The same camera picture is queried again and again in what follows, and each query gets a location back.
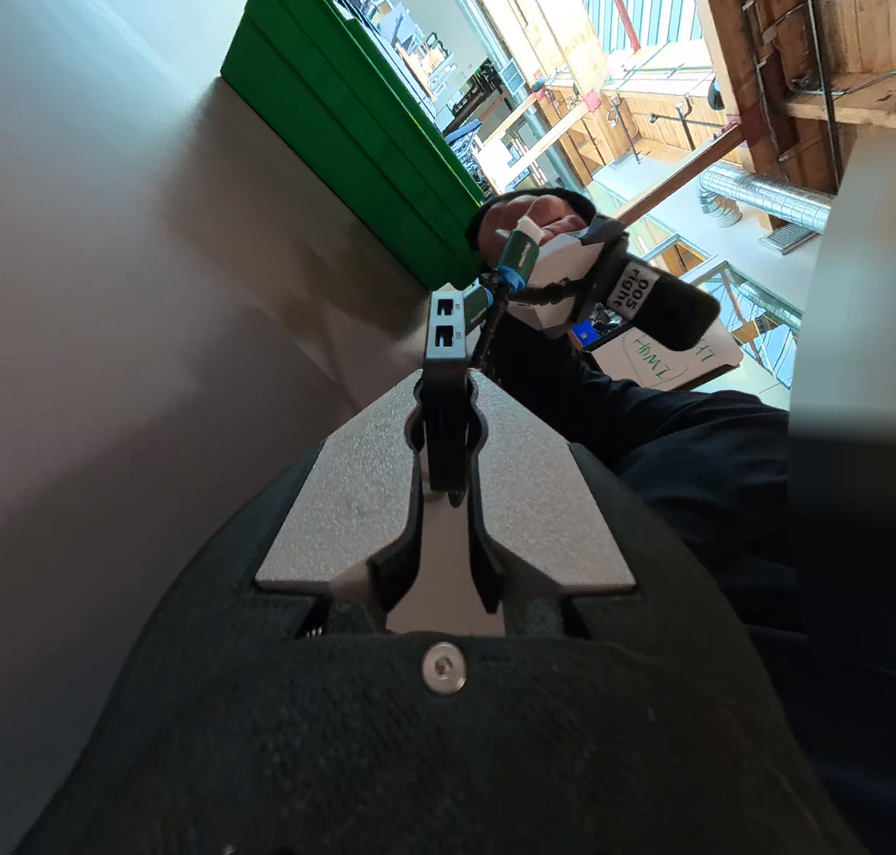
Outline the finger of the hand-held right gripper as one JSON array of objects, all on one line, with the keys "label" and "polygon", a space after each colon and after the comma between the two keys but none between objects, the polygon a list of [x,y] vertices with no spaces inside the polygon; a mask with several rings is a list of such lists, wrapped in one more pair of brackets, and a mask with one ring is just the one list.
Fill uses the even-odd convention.
[{"label": "finger of the hand-held right gripper", "polygon": [[539,246],[535,263],[535,288],[584,278],[598,260],[602,243],[585,243],[584,237],[558,234]]},{"label": "finger of the hand-held right gripper", "polygon": [[552,304],[512,302],[507,313],[537,331],[568,331],[578,322],[580,311],[575,298],[569,297]]}]

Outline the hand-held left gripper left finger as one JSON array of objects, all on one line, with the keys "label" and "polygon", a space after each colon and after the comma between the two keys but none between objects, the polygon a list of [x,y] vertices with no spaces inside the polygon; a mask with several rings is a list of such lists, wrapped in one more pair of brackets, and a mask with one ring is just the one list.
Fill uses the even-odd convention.
[{"label": "hand-held left gripper left finger", "polygon": [[255,575],[267,592],[391,611],[420,568],[421,370],[322,444]]}]

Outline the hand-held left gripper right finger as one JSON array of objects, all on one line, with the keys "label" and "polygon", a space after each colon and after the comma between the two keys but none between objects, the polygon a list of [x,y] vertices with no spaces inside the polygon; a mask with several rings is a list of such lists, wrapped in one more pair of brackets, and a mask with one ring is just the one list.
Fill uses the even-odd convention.
[{"label": "hand-held left gripper right finger", "polygon": [[469,563],[490,614],[531,600],[628,594],[635,578],[570,444],[478,370],[469,455]]}]

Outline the braided usb cable green plugs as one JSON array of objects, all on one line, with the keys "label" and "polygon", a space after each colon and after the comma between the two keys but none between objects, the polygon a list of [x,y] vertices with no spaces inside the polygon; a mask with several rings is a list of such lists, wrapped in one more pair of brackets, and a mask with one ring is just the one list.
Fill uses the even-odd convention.
[{"label": "braided usb cable green plugs", "polygon": [[523,215],[510,231],[503,231],[501,254],[496,265],[462,291],[465,331],[479,329],[479,337],[468,370],[487,368],[488,350],[497,327],[512,304],[521,302],[540,253],[543,230]]}]

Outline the black usb hub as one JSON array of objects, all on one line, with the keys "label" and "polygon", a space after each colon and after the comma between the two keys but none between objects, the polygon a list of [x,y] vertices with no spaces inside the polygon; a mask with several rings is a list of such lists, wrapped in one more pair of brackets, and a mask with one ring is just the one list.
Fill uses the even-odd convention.
[{"label": "black usb hub", "polygon": [[469,379],[462,293],[454,289],[430,296],[420,404],[430,489],[458,508],[468,488]]}]

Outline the green plastic bin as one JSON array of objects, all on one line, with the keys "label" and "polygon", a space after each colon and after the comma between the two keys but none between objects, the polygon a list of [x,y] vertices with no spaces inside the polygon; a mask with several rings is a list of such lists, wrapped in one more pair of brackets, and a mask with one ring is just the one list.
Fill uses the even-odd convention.
[{"label": "green plastic bin", "polygon": [[426,289],[476,279],[482,191],[337,0],[247,0],[220,75]]}]

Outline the person's right forearm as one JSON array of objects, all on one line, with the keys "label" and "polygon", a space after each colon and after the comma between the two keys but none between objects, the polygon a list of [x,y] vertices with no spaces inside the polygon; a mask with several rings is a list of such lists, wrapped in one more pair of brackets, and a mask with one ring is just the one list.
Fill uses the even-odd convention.
[{"label": "person's right forearm", "polygon": [[585,446],[706,568],[748,557],[794,565],[788,411],[733,390],[657,391],[611,379],[568,339],[510,315],[488,359],[504,391]]}]

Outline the person's right hand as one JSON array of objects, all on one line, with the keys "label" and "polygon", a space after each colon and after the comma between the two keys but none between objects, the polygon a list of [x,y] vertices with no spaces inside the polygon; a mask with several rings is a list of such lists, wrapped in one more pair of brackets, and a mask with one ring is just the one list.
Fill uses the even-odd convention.
[{"label": "person's right hand", "polygon": [[480,253],[484,257],[500,255],[505,241],[525,216],[542,231],[539,244],[560,234],[577,233],[588,226],[567,200],[553,195],[523,194],[512,200],[498,201],[487,210],[476,239]]}]

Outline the white handwritten sign board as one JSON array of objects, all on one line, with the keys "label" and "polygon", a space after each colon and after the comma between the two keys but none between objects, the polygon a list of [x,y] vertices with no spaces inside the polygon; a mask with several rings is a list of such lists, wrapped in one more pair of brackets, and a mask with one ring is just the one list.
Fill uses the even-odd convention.
[{"label": "white handwritten sign board", "polygon": [[697,388],[732,371],[745,356],[720,320],[712,323],[696,346],[684,351],[662,346],[655,336],[629,323],[600,334],[586,322],[573,327],[569,336],[611,379],[661,391]]}]

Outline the silver ventilation duct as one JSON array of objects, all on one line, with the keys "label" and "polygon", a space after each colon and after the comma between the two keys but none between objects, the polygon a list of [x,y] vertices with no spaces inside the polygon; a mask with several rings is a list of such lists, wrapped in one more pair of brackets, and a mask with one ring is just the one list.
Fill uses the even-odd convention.
[{"label": "silver ventilation duct", "polygon": [[825,233],[834,195],[737,169],[713,164],[698,175],[701,191],[743,202],[768,215],[815,234]]}]

